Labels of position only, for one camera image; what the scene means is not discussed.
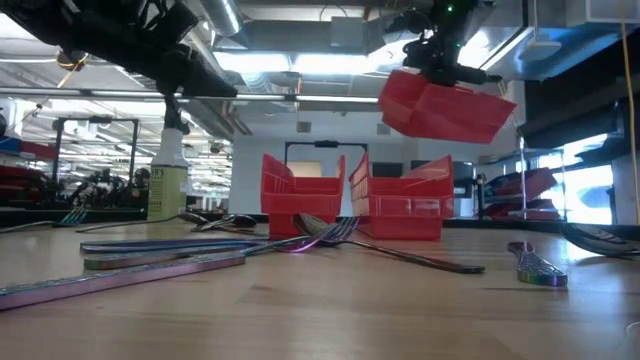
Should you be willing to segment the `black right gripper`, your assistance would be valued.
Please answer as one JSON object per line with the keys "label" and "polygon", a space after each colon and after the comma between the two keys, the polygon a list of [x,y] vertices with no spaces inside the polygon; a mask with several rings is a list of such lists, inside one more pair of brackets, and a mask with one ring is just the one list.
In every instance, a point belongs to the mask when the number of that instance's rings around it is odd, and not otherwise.
{"label": "black right gripper", "polygon": [[465,45],[464,27],[436,27],[429,39],[416,39],[403,47],[403,65],[423,69],[430,64],[430,74],[439,75],[439,83],[454,86],[458,82],[482,85],[499,83],[500,75],[492,75],[474,67],[462,65],[458,58]]}

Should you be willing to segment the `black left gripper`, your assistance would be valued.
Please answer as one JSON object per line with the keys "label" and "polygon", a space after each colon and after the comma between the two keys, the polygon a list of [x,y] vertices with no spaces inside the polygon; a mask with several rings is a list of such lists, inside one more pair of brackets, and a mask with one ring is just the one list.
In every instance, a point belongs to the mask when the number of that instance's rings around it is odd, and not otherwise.
{"label": "black left gripper", "polygon": [[163,94],[235,97],[227,83],[198,52],[181,41],[198,23],[197,16],[182,1],[112,0],[116,35],[113,62],[144,75],[158,75],[156,88]]}

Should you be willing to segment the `red plastic bin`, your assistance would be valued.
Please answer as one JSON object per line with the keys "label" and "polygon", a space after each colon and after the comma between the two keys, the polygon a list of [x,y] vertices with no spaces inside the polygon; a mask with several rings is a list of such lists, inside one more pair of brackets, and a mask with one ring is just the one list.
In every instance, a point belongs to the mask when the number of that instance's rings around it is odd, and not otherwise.
{"label": "red plastic bin", "polygon": [[349,183],[358,229],[375,239],[437,241],[443,221],[454,216],[449,155],[393,178],[373,176],[364,154]]}
{"label": "red plastic bin", "polygon": [[263,155],[261,172],[261,211],[268,217],[273,239],[295,237],[300,231],[293,224],[299,213],[333,222],[341,212],[346,158],[336,163],[336,177],[297,177],[282,162]]}
{"label": "red plastic bin", "polygon": [[489,144],[516,104],[422,75],[394,71],[378,97],[383,122],[414,138]]}

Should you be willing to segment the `iridescent table knife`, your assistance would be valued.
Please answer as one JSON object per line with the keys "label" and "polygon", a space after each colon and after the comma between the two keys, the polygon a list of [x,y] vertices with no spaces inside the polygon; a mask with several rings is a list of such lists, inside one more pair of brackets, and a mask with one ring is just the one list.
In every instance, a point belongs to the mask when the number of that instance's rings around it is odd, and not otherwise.
{"label": "iridescent table knife", "polygon": [[539,286],[562,287],[568,276],[559,268],[541,258],[529,242],[510,242],[507,250],[517,258],[516,273],[519,281]]}
{"label": "iridescent table knife", "polygon": [[243,265],[245,260],[245,255],[240,251],[204,254],[166,263],[141,265],[0,288],[0,311],[155,280]]}
{"label": "iridescent table knife", "polygon": [[203,261],[215,261],[215,260],[227,260],[227,259],[243,259],[244,255],[240,252],[222,252],[222,253],[210,253],[199,255],[179,255],[179,254],[160,254],[136,256],[136,257],[120,257],[113,259],[103,258],[85,258],[84,268],[86,270],[115,270],[129,267],[153,265],[153,264],[165,264],[170,261],[178,260],[203,260]]}
{"label": "iridescent table knife", "polygon": [[244,248],[257,247],[259,250],[278,249],[287,246],[304,244],[312,241],[311,236],[294,237],[272,241],[264,238],[200,238],[200,239],[168,239],[168,240],[131,240],[131,241],[87,241],[80,244],[81,254],[117,254],[132,252],[149,252],[170,249],[182,249],[205,246],[236,246]]}

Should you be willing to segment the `iridescent fork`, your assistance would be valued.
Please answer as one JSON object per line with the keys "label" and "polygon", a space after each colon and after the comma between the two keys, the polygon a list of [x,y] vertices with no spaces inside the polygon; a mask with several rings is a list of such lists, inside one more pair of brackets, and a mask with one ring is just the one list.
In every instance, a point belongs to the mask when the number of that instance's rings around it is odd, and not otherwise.
{"label": "iridescent fork", "polygon": [[303,232],[303,236],[253,246],[242,250],[244,255],[257,255],[266,251],[301,253],[316,246],[334,246],[346,241],[356,229],[358,219],[346,217],[334,223],[327,223],[309,214],[297,214],[293,225]]}
{"label": "iridescent fork", "polygon": [[87,216],[86,209],[75,208],[60,221],[38,221],[33,223],[27,223],[27,224],[2,228],[0,229],[0,234],[17,232],[17,231],[25,230],[27,228],[38,227],[38,226],[51,226],[53,228],[75,227],[80,225],[83,222],[83,220],[86,218],[86,216]]}

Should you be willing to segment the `horizontal metal bar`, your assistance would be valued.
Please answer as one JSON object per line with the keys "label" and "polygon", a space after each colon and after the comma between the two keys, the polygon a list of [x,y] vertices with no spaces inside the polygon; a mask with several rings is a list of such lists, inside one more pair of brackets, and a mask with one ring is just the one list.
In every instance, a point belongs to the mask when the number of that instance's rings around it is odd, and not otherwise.
{"label": "horizontal metal bar", "polygon": [[[143,102],[164,99],[161,93],[154,91],[97,90],[73,88],[28,88],[0,87],[0,95],[20,98],[60,98],[60,99],[106,99],[106,100],[140,100]],[[293,95],[293,94],[254,94],[239,93],[235,97],[195,96],[176,94],[178,100],[229,100],[246,102],[318,102],[345,104],[377,104],[375,97],[333,96],[333,95]]]}

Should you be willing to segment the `white ceiling device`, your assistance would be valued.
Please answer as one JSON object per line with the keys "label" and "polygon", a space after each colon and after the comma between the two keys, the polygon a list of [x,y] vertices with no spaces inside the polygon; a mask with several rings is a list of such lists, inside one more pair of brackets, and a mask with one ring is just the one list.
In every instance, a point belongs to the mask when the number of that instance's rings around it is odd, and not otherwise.
{"label": "white ceiling device", "polygon": [[521,61],[539,61],[546,59],[557,53],[562,44],[557,41],[541,41],[533,39],[519,53]]}

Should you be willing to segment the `yellow spray bottle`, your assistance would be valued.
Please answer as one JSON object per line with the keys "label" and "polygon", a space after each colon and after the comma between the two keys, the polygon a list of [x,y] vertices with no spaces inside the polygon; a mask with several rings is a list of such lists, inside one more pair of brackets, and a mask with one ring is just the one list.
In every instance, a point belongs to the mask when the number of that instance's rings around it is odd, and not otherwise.
{"label": "yellow spray bottle", "polygon": [[188,162],[182,151],[182,119],[174,95],[165,95],[164,128],[160,148],[150,163],[147,219],[164,220],[186,207]]}

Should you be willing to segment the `silver ventilation duct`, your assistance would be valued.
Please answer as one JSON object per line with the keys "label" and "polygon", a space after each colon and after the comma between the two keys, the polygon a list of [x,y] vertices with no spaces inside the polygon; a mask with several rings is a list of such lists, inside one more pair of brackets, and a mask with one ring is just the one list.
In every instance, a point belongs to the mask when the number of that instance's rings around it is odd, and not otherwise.
{"label": "silver ventilation duct", "polygon": [[239,33],[243,27],[243,14],[236,0],[200,0],[205,16],[213,31],[224,37]]}

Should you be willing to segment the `black rig frame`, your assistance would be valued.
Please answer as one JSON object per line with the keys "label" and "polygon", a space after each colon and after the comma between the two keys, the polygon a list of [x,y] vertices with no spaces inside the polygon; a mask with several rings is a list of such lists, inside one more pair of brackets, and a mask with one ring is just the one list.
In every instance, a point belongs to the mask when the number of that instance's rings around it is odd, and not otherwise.
{"label": "black rig frame", "polygon": [[89,117],[58,117],[52,123],[52,129],[56,131],[55,138],[55,155],[53,159],[52,165],[52,181],[55,183],[59,182],[59,165],[60,165],[60,154],[61,154],[61,145],[62,145],[62,135],[64,131],[64,125],[68,121],[86,121],[88,124],[110,124],[112,122],[130,122],[133,125],[133,135],[132,141],[128,143],[130,147],[130,159],[129,159],[129,172],[128,172],[128,182],[125,187],[122,188],[122,192],[118,197],[117,202],[114,205],[123,205],[123,201],[127,200],[127,196],[130,194],[133,188],[133,178],[134,178],[134,170],[135,170],[135,155],[137,150],[137,142],[139,137],[139,129],[140,129],[140,120],[137,118],[113,118],[104,115],[92,115]]}

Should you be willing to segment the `black doorway frame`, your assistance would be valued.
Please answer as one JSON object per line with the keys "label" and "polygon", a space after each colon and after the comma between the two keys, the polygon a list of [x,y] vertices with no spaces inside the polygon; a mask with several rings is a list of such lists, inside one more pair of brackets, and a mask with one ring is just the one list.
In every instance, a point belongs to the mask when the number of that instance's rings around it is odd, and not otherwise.
{"label": "black doorway frame", "polygon": [[347,162],[346,169],[349,169],[349,159],[358,161],[368,150],[366,143],[337,140],[287,141],[284,145],[284,164],[300,177],[336,176],[342,156]]}

